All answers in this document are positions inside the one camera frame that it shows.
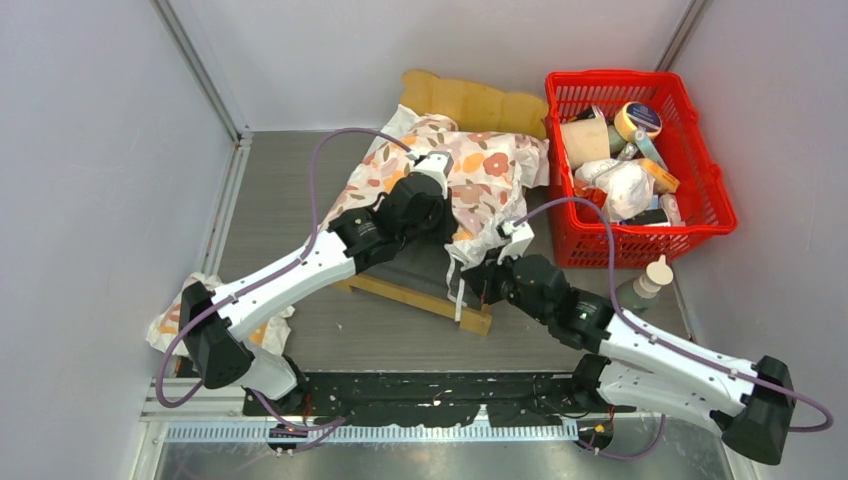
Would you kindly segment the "wooden pet bed frame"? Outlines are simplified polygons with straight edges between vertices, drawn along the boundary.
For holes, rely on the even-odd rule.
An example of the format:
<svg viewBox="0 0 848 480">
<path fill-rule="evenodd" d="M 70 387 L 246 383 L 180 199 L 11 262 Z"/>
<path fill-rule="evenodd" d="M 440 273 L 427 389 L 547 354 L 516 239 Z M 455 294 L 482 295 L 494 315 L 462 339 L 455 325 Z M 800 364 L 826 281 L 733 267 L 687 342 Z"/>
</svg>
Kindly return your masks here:
<svg viewBox="0 0 848 480">
<path fill-rule="evenodd" d="M 523 92 L 504 92 L 485 84 L 441 78 L 425 70 L 410 70 L 401 77 L 404 88 L 399 104 L 419 115 L 441 114 L 458 123 L 461 131 L 521 133 L 547 140 L 543 120 L 548 106 L 539 97 Z M 474 297 L 459 273 L 456 303 L 445 297 L 448 244 L 422 242 L 404 249 L 394 262 L 383 265 L 398 279 L 380 279 L 376 270 L 338 282 L 338 287 L 368 291 L 421 310 L 453 319 L 460 329 L 485 335 L 492 317 L 488 306 Z"/>
</svg>

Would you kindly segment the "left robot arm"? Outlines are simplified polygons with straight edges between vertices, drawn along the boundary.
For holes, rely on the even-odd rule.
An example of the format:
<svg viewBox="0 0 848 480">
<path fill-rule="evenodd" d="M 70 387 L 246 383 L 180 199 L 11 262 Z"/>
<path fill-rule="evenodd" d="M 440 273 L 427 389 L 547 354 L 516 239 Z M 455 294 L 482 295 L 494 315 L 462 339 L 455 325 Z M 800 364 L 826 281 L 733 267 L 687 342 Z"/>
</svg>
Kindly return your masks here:
<svg viewBox="0 0 848 480">
<path fill-rule="evenodd" d="M 315 291 L 388 262 L 419 239 L 448 241 L 456 228 L 446 176 L 414 171 L 377 206 L 344 211 L 300 249 L 267 267 L 217 292 L 200 282 L 185 287 L 178 336 L 201 386 L 254 389 L 280 412 L 298 412 L 307 389 L 292 362 L 248 346 L 248 337 Z"/>
</svg>

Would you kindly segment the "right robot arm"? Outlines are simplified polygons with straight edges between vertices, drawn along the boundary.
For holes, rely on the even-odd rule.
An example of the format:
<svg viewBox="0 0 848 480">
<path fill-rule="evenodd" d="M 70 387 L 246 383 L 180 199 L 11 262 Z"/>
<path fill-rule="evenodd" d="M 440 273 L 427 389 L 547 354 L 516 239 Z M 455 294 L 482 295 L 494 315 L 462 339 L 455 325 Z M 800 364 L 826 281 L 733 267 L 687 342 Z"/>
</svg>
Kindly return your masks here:
<svg viewBox="0 0 848 480">
<path fill-rule="evenodd" d="M 561 344 L 584 351 L 570 385 L 580 408 L 654 411 L 719 436 L 752 461 L 781 462 L 796 406 L 783 392 L 792 385 L 784 362 L 720 354 L 631 311 L 616 313 L 609 299 L 571 286 L 539 254 L 491 260 L 461 276 L 483 303 L 506 301 Z"/>
</svg>

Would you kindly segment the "red plastic basket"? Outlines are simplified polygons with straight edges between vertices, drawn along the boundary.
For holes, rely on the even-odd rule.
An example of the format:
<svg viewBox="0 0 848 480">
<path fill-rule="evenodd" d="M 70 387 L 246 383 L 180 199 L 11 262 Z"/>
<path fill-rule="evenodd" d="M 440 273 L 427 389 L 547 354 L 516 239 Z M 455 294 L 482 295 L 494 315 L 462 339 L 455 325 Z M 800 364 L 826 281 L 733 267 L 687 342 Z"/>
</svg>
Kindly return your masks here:
<svg viewBox="0 0 848 480">
<path fill-rule="evenodd" d="M 556 261 L 641 268 L 732 233 L 737 217 L 680 77 L 632 70 L 552 72 L 549 114 Z"/>
</svg>

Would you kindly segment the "green bottle with beige cap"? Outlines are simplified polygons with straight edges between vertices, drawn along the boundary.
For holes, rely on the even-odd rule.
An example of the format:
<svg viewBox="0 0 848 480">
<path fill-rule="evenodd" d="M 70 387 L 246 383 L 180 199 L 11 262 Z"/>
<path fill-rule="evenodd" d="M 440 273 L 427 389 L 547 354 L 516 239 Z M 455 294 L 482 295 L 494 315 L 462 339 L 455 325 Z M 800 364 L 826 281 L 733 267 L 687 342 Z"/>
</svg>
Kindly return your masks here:
<svg viewBox="0 0 848 480">
<path fill-rule="evenodd" d="M 643 272 L 621 283 L 615 290 L 619 306 L 636 315 L 653 308 L 659 301 L 660 291 L 674 280 L 674 273 L 667 257 L 660 255 L 650 262 Z"/>
</svg>

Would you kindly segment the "white crumpled plastic bag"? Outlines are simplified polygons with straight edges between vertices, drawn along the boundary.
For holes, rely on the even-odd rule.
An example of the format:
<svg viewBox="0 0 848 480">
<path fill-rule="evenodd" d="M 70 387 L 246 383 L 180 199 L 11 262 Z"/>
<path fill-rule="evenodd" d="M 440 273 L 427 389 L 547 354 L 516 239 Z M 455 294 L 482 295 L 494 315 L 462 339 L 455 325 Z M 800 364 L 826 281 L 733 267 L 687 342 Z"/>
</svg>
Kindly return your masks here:
<svg viewBox="0 0 848 480">
<path fill-rule="evenodd" d="M 654 196 L 654 179 L 635 161 L 588 162 L 575 170 L 573 179 L 575 193 L 598 206 L 611 223 L 647 210 Z"/>
</svg>

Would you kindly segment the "yellow tape roll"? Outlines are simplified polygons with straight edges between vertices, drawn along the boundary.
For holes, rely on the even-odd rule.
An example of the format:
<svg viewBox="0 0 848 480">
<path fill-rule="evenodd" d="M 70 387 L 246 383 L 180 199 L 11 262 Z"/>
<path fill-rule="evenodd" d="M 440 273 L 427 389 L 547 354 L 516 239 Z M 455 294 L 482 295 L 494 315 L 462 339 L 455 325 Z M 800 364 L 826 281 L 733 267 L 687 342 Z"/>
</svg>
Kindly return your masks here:
<svg viewBox="0 0 848 480">
<path fill-rule="evenodd" d="M 613 126 L 623 139 L 634 142 L 637 131 L 644 131 L 650 139 L 655 139 L 663 130 L 663 121 L 651 106 L 628 102 L 615 114 Z"/>
</svg>

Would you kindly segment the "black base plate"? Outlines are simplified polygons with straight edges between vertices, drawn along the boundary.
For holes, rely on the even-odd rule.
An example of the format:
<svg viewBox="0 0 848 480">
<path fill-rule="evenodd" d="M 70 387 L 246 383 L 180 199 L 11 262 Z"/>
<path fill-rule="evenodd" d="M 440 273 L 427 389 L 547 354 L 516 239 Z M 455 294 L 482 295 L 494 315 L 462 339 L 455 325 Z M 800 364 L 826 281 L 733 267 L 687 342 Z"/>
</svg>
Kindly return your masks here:
<svg viewBox="0 0 848 480">
<path fill-rule="evenodd" d="M 247 393 L 243 413 L 270 410 L 296 420 L 349 426 L 446 428 L 486 413 L 494 427 L 553 426 L 564 418 L 606 415 L 570 373 L 560 372 L 308 372 L 287 396 L 261 404 Z"/>
</svg>

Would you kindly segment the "aluminium rail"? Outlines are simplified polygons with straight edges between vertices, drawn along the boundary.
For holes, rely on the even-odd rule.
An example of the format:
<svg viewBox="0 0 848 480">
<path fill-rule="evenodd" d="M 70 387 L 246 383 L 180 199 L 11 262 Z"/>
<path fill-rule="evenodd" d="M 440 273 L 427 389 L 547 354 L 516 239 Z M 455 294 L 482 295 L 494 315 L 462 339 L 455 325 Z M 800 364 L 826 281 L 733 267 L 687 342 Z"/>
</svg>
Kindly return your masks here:
<svg viewBox="0 0 848 480">
<path fill-rule="evenodd" d="M 158 423 L 160 440 L 165 443 L 234 443 L 272 447 L 298 447 L 313 441 L 324 444 L 421 443 L 582 440 L 595 426 L 607 426 L 610 414 L 650 416 L 654 411 L 626 406 L 611 406 L 606 415 L 588 414 L 583 418 L 564 418 L 553 426 L 494 427 L 486 413 L 479 414 L 467 426 L 446 428 L 349 426 L 342 417 L 327 424 L 313 419 L 296 420 L 274 410 L 264 416 L 243 413 L 247 391 L 230 386 L 203 390 L 178 409 L 161 406 L 154 397 L 144 403 L 141 418 Z"/>
</svg>

